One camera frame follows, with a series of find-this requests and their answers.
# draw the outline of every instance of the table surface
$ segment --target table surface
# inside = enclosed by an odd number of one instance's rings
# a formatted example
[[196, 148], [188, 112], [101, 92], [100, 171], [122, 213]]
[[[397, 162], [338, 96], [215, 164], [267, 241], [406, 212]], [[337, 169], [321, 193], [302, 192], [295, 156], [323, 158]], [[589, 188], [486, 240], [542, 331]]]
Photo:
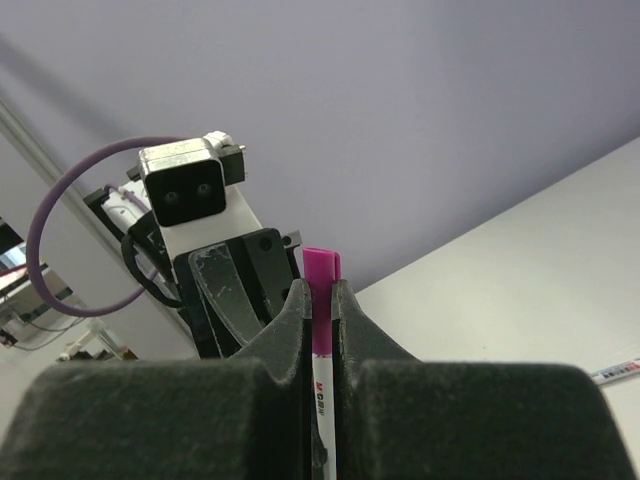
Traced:
[[[358, 294], [424, 360], [640, 357], [640, 139]], [[640, 375], [603, 388], [640, 471]]]

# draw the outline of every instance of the black cable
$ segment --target black cable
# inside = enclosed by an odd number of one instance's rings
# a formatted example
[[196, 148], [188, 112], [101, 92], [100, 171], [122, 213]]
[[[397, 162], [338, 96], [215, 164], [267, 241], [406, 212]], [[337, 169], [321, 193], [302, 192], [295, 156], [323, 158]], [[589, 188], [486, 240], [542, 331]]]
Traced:
[[128, 233], [125, 234], [124, 237], [122, 237], [122, 241], [120, 242], [120, 251], [122, 253], [124, 264], [127, 267], [127, 270], [129, 270], [131, 276], [135, 278], [135, 280], [140, 285], [142, 285], [142, 287], [144, 287], [144, 289], [149, 292], [153, 298], [169, 308], [182, 308], [182, 302], [167, 297], [164, 293], [162, 293], [160, 287], [149, 280], [145, 276], [145, 274], [140, 271], [140, 268], [136, 263], [136, 250], [134, 240], [133, 237]]
[[40, 350], [41, 348], [44, 348], [47, 345], [55, 342], [58, 338], [60, 338], [65, 333], [67, 333], [73, 327], [76, 327], [76, 326], [80, 325], [84, 320], [86, 320], [86, 317], [78, 317], [78, 318], [76, 318], [71, 325], [69, 325], [66, 328], [61, 329], [61, 331], [60, 331], [60, 333], [58, 333], [58, 335], [54, 335], [53, 338], [47, 340], [42, 345], [38, 345], [37, 347], [27, 348], [27, 347], [21, 347], [20, 345], [12, 345], [10, 348], [15, 348], [15, 349], [22, 350], [22, 351], [25, 351], [25, 352], [35, 352], [36, 350]]

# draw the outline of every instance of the white table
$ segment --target white table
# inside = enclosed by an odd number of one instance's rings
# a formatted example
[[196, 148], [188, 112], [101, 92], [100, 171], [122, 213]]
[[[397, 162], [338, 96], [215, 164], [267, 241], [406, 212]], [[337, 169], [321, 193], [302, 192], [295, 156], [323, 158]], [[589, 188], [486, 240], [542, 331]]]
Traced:
[[[425, 360], [640, 357], [640, 139], [358, 294]], [[640, 376], [603, 388], [640, 471]]]

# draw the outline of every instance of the pink marker cap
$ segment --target pink marker cap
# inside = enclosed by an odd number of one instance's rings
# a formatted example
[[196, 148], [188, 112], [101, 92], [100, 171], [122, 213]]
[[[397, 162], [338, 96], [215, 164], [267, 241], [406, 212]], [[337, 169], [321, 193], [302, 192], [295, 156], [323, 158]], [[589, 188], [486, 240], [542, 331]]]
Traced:
[[333, 284], [342, 276], [340, 255], [321, 248], [303, 248], [302, 259], [312, 298], [312, 351], [318, 355], [331, 355], [331, 293]]

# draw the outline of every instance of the marker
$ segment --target marker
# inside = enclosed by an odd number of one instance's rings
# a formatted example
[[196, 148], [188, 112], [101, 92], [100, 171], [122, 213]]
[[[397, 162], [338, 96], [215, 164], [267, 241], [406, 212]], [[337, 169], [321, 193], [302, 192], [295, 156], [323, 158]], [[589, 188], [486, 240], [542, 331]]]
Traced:
[[311, 351], [318, 433], [324, 448], [327, 449], [323, 477], [325, 480], [336, 480], [331, 293], [333, 284], [341, 277], [340, 255], [320, 248], [303, 248], [302, 259], [304, 261], [304, 276], [309, 283], [312, 298]]
[[640, 358], [634, 358], [628, 362], [598, 370], [591, 374], [591, 379], [596, 382], [597, 385], [604, 385], [638, 373], [640, 373]]

